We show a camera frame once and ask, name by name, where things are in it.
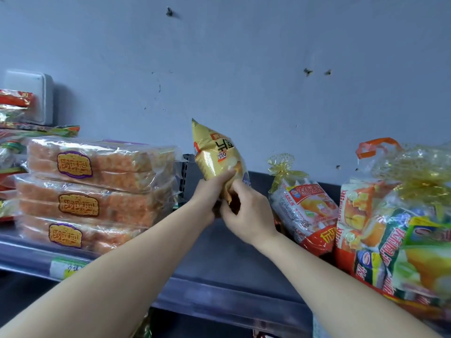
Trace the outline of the person's left hand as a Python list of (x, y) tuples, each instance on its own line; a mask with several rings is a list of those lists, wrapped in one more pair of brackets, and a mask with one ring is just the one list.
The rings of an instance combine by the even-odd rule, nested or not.
[(219, 204), (223, 200), (223, 189), (212, 189), (211, 179), (200, 180), (189, 205), (194, 208), (194, 214), (202, 226), (213, 223), (218, 214)]

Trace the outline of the person's right hand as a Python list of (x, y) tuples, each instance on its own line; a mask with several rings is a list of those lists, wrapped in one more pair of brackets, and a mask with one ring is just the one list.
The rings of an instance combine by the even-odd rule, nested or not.
[(257, 250), (273, 248), (280, 234), (275, 228), (268, 199), (240, 180), (234, 180), (232, 189), (240, 201), (240, 209), (236, 221), (226, 223), (226, 226)]

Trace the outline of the yellow snack bag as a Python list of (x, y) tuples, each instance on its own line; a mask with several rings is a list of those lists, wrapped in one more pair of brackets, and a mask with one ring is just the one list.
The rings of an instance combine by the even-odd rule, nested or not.
[(229, 205), (238, 202), (238, 197), (232, 191), (234, 180), (241, 180), (250, 186), (249, 171), (246, 163), (234, 142), (226, 135), (212, 130), (195, 119), (191, 120), (195, 162), (200, 168), (204, 179), (210, 180), (229, 169), (235, 170), (234, 177), (224, 184), (221, 198)]

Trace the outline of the person's left forearm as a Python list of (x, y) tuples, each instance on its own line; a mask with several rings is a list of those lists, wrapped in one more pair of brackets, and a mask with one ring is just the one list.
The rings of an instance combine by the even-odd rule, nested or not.
[(56, 285), (0, 338), (129, 338), (202, 231), (213, 204), (191, 200)]

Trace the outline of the person's right forearm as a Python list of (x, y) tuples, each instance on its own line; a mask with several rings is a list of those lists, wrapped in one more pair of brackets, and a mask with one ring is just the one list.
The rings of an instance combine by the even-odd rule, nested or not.
[(442, 338), (368, 286), (310, 254), (285, 236), (257, 239), (331, 338)]

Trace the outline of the grey metal shelf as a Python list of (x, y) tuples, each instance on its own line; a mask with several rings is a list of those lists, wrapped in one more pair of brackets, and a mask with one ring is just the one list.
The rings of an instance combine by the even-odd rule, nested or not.
[[(98, 254), (35, 243), (13, 224), (0, 227), (0, 270), (59, 281), (65, 267)], [(266, 257), (216, 220), (199, 237), (152, 305), (286, 338), (313, 338), (313, 315)]]

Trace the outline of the snack bag with gold bow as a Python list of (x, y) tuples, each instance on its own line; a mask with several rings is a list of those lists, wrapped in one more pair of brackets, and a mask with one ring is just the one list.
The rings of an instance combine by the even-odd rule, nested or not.
[(268, 159), (274, 176), (270, 205), (293, 240), (315, 256), (331, 253), (339, 207), (310, 175), (293, 169), (295, 158), (283, 153)]

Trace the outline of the clear orange cake packet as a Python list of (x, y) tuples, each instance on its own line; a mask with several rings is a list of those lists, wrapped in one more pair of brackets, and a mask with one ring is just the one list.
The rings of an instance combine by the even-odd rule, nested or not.
[(141, 228), (152, 227), (168, 215), (178, 193), (176, 177), (146, 193), (45, 180), (30, 174), (16, 175), (14, 183), (23, 215)]
[(22, 238), (45, 244), (104, 255), (145, 232), (138, 227), (74, 223), (21, 215), (15, 226)]
[(171, 182), (183, 161), (176, 146), (42, 136), (28, 141), (26, 166), (42, 179), (146, 193)]

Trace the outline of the red yellow snack multipack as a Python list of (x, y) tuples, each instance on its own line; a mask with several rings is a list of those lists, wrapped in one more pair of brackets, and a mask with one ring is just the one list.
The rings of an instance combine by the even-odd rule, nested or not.
[(357, 250), (372, 211), (396, 183), (350, 178), (341, 186), (334, 256), (336, 266), (354, 276)]

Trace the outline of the green white price label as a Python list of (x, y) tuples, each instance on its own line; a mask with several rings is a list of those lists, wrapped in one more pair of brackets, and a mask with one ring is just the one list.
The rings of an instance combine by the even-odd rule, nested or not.
[(88, 263), (89, 261), (75, 258), (53, 258), (50, 262), (49, 277), (58, 281), (65, 280), (78, 270), (82, 269)]

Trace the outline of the green snack bag gold ribbon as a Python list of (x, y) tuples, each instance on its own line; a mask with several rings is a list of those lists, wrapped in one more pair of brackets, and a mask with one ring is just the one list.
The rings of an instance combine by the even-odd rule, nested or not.
[(382, 293), (404, 306), (451, 316), (451, 142), (402, 145), (376, 153), (369, 173), (395, 183), (367, 230), (386, 270)]

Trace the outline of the pile of red snack packets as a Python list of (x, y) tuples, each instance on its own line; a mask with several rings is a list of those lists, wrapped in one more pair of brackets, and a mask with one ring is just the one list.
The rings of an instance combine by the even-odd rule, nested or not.
[(0, 222), (13, 218), (13, 176), (26, 173), (27, 142), (41, 136), (77, 137), (80, 126), (46, 126), (33, 119), (38, 100), (31, 92), (0, 89)]

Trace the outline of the grey perforated shelf bracket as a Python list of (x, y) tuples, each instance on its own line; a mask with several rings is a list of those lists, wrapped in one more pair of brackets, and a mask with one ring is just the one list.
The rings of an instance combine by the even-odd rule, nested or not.
[(184, 154), (182, 162), (181, 179), (179, 182), (179, 207), (186, 204), (192, 197), (197, 187), (199, 178), (202, 177), (194, 154)]

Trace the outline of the white wall box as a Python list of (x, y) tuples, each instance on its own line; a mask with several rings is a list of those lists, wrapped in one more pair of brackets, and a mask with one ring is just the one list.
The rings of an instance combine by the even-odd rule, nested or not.
[(2, 86), (8, 90), (26, 91), (34, 95), (31, 109), (22, 122), (53, 126), (54, 82), (50, 75), (19, 69), (5, 71)]

